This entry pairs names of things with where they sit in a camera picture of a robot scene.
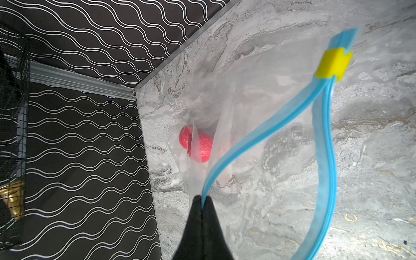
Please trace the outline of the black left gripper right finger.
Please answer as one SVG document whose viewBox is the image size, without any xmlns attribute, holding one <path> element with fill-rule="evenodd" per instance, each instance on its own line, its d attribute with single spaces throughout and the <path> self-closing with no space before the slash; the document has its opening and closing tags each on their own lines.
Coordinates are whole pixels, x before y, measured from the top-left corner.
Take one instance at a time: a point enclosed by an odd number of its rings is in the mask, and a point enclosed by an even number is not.
<svg viewBox="0 0 416 260">
<path fill-rule="evenodd" d="M 233 260 L 226 244 L 212 198 L 207 196 L 202 209 L 203 259 Z"/>
</svg>

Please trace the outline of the clear zip top bag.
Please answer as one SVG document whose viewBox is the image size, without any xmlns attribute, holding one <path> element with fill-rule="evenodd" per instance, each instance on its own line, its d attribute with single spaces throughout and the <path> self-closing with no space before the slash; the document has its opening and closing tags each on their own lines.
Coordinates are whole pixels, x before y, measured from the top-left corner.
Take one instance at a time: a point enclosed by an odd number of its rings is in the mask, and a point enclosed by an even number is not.
<svg viewBox="0 0 416 260">
<path fill-rule="evenodd" d="M 358 29 L 266 45 L 189 79 L 178 97 L 137 95 L 162 256 L 173 260 L 192 200 L 212 198 L 235 260 L 312 260 L 337 196 L 332 95 L 353 56 Z M 193 126 L 191 158 L 179 143 Z M 198 129 L 213 137 L 200 159 Z"/>
</svg>

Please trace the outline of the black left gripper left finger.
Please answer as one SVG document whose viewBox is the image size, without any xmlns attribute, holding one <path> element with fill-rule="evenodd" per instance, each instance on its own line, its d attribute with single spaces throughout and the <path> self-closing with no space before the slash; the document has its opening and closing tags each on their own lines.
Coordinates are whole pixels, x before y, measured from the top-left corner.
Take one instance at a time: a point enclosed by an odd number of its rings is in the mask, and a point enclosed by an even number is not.
<svg viewBox="0 0 416 260">
<path fill-rule="evenodd" d="M 173 260 L 202 260 L 202 203 L 201 196 L 192 200 L 190 212 L 185 225 L 181 242 L 176 250 Z"/>
</svg>

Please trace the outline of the red tomato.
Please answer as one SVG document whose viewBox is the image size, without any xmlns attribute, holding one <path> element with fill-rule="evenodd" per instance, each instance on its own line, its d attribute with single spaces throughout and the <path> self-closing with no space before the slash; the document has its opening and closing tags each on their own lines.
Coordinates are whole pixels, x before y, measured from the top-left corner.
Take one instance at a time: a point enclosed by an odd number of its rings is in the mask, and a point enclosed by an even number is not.
<svg viewBox="0 0 416 260">
<path fill-rule="evenodd" d="M 213 137 L 205 133 L 203 130 L 198 129 L 197 131 L 199 137 L 200 150 L 200 159 L 198 159 L 198 161 L 200 161 L 201 163 L 206 163 L 210 159 L 210 154 L 213 145 Z M 179 134 L 179 143 L 184 149 L 187 150 L 189 158 L 191 158 L 192 135 L 192 125 L 184 126 Z"/>
</svg>

